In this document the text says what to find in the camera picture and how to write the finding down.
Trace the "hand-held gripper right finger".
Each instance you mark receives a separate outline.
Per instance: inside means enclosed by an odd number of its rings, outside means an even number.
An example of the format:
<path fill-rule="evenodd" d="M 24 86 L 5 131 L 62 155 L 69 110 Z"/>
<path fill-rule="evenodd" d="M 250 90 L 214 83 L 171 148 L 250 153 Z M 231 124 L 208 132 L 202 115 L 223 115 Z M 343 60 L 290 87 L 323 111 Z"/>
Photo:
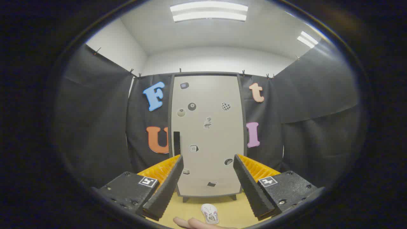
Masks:
<path fill-rule="evenodd" d="M 258 220 L 294 211 L 325 191 L 294 171 L 278 172 L 244 155 L 235 155 L 233 168 Z"/>

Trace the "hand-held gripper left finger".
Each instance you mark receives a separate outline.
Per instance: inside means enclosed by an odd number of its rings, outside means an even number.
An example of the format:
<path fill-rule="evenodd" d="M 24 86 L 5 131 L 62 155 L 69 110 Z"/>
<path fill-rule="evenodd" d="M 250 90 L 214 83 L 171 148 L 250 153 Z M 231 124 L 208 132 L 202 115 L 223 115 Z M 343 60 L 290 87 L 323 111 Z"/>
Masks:
<path fill-rule="evenodd" d="M 169 205 L 183 169 L 183 157 L 177 155 L 139 173 L 125 171 L 93 191 L 116 210 L 158 221 Z"/>

